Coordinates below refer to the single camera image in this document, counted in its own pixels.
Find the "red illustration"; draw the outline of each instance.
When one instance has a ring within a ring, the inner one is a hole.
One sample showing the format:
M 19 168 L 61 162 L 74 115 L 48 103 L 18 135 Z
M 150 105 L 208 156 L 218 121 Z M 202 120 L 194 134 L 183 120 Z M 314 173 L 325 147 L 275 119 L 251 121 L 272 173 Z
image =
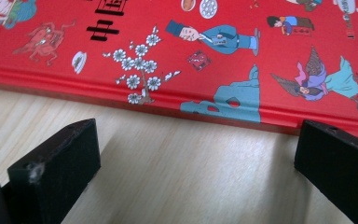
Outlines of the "red illustration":
M 28 34 L 28 36 L 32 37 L 31 40 L 23 47 L 15 49 L 13 53 L 32 52 L 29 58 L 35 62 L 39 62 L 39 59 L 35 57 L 36 54 L 42 57 L 51 55 L 51 58 L 46 61 L 47 65 L 50 66 L 52 61 L 58 57 L 56 49 L 63 41 L 65 28 L 75 24 L 76 21 L 73 21 L 72 24 L 62 25 L 60 30 L 56 30 L 53 22 L 42 23 Z
M 187 60 L 197 71 L 200 71 L 212 62 L 201 50 L 192 54 Z

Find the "table surface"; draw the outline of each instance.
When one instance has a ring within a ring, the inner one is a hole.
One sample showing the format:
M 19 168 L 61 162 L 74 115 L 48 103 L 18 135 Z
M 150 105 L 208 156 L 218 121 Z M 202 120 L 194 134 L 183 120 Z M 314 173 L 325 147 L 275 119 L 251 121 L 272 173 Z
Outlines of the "table surface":
M 7 167 L 96 118 L 102 168 L 63 223 L 351 223 L 294 169 L 297 136 L 0 91 Z

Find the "cartoon character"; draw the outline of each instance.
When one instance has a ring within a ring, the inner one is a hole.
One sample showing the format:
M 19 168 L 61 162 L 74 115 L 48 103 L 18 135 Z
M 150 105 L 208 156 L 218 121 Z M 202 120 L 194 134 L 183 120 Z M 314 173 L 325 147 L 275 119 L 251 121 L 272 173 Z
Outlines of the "cartoon character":
M 36 54 L 43 57 L 51 55 L 52 57 L 47 60 L 47 65 L 51 65 L 51 62 L 58 57 L 56 49 L 63 41 L 64 29 L 74 26 L 75 23 L 74 21 L 70 25 L 63 25 L 61 30 L 56 30 L 52 22 L 43 23 L 28 34 L 32 37 L 31 40 L 23 47 L 14 50 L 13 53 L 32 52 L 29 58 L 35 62 L 39 62 L 39 59 L 34 57 Z
M 312 21 L 308 18 L 268 16 L 267 23 L 270 27 L 281 27 L 284 35 L 309 34 L 310 30 L 315 30 Z
M 324 63 L 320 60 L 315 48 L 312 47 L 310 59 L 304 72 L 301 63 L 297 64 L 299 76 L 296 81 L 286 80 L 274 74 L 272 76 L 291 95 L 301 96 L 307 101 L 322 99 L 330 91 L 353 100 L 358 109 L 358 75 L 353 75 L 350 62 L 341 56 L 340 69 L 327 75 Z
M 0 0 L 0 25 L 11 29 L 18 21 L 28 21 L 36 13 L 36 0 Z
M 187 41 L 199 40 L 210 48 L 224 54 L 232 54 L 237 49 L 251 49 L 255 56 L 259 51 L 260 32 L 255 29 L 255 36 L 239 35 L 237 29 L 230 25 L 220 25 L 205 32 L 198 32 L 190 26 L 170 21 L 165 31 Z
M 312 12 L 323 0 L 287 0 L 290 3 L 303 5 L 305 10 Z
M 247 80 L 220 86 L 213 96 L 214 102 L 181 103 L 180 110 L 228 119 L 260 122 L 260 83 L 258 67 L 254 64 Z

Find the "white plate illustration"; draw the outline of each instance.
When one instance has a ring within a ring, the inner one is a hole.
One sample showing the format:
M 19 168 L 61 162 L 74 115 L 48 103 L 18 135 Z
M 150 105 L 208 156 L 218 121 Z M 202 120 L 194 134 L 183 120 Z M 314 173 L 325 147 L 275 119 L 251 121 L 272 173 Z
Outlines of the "white plate illustration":
M 210 19 L 217 12 L 216 0 L 202 0 L 200 3 L 200 14 L 205 19 Z
M 79 51 L 72 59 L 72 66 L 74 67 L 75 72 L 77 74 L 79 74 L 83 69 L 86 60 L 87 60 L 87 53 L 83 53 L 82 51 Z

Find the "red book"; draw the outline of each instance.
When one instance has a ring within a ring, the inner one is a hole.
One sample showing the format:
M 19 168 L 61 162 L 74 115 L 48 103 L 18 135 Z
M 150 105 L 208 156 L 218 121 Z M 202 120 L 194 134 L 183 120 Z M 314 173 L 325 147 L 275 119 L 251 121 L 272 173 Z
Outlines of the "red book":
M 358 136 L 358 1 L 316 2 L 0 0 L 0 88 Z

